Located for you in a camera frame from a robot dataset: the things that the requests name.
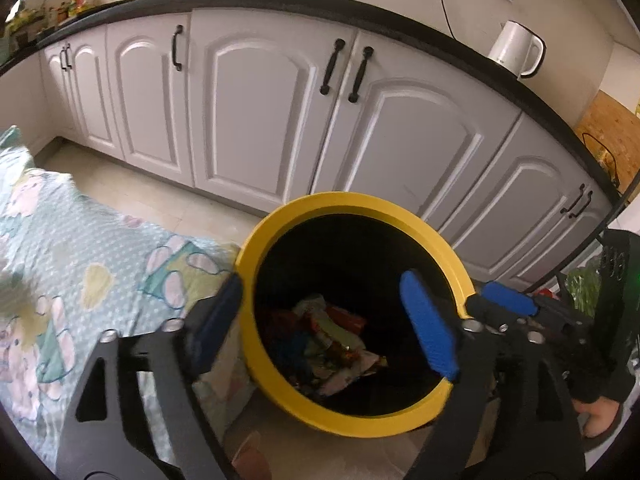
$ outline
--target light blue fabric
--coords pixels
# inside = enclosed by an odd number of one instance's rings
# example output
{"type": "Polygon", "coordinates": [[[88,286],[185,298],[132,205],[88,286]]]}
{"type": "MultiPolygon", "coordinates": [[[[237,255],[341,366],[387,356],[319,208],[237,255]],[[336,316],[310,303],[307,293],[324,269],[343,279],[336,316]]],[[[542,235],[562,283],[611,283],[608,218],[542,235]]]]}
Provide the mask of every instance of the light blue fabric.
{"type": "MultiPolygon", "coordinates": [[[[80,194],[69,174],[34,168],[17,128],[0,136],[0,401],[49,468],[100,333],[152,332],[184,316],[217,293],[237,254],[121,215],[80,194]]],[[[253,391],[233,359],[228,397],[211,380],[194,386],[218,437],[253,391]]],[[[171,462],[152,377],[140,383],[158,455],[171,462]]]]}

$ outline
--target wooden board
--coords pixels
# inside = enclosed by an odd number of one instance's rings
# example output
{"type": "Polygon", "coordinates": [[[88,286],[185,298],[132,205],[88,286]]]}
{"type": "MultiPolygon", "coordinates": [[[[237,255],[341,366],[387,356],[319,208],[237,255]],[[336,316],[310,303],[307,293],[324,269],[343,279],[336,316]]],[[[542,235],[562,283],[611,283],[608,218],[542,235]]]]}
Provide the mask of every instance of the wooden board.
{"type": "MultiPolygon", "coordinates": [[[[583,133],[596,137],[615,156],[620,179],[618,190],[624,192],[640,168],[640,119],[600,90],[574,132],[594,157],[598,158],[601,146],[588,136],[583,140],[583,133]]],[[[639,191],[636,189],[630,200],[639,191]]]]}

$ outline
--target yellow trash can rim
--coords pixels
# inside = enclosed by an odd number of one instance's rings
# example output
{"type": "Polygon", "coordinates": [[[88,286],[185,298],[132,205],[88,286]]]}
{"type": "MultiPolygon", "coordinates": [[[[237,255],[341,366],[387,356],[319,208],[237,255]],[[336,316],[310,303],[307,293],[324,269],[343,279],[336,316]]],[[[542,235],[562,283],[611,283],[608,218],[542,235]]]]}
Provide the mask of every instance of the yellow trash can rim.
{"type": "Polygon", "coordinates": [[[375,438],[411,431],[442,410],[452,384],[442,379],[426,397],[399,412],[379,416],[352,416],[328,410],[300,394],[280,374],[267,354],[254,316],[254,290],[258,270],[267,252],[287,231],[311,218],[354,214],[382,221],[410,236],[436,261],[444,273],[458,315],[469,317],[466,298],[474,286],[462,262],[433,228],[407,210],[381,198],[352,192],[326,192],[304,196],[264,218],[244,243],[236,260],[244,294],[240,312],[242,346],[250,373],[262,391],[282,409],[320,430],[343,436],[375,438]]]}

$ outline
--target trash can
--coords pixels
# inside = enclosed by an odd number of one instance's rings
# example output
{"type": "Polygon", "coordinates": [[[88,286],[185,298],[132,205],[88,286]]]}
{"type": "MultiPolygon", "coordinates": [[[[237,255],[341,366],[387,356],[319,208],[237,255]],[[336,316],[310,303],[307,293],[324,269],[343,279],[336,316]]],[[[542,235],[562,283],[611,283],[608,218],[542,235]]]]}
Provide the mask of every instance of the trash can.
{"type": "Polygon", "coordinates": [[[442,410],[451,384],[429,368],[399,296],[401,274],[417,269],[434,297],[468,317],[474,287],[459,258],[434,229],[372,196],[327,192],[268,215],[242,248],[242,344],[260,389],[299,420],[343,436],[382,437],[418,428],[442,410]],[[367,319],[367,349],[388,368],[317,404],[271,362],[263,344],[273,308],[292,308],[311,293],[367,319]]]}

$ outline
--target white kettle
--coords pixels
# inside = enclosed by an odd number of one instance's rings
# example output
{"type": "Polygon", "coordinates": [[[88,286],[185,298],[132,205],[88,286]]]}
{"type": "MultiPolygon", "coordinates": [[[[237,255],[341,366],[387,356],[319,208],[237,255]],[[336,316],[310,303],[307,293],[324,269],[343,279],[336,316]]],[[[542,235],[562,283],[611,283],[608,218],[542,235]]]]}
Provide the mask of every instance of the white kettle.
{"type": "Polygon", "coordinates": [[[518,22],[508,21],[489,52],[489,59],[502,65],[518,79],[533,77],[545,60],[546,44],[537,34],[518,22]],[[536,55],[533,64],[526,68],[532,50],[536,55]]]}

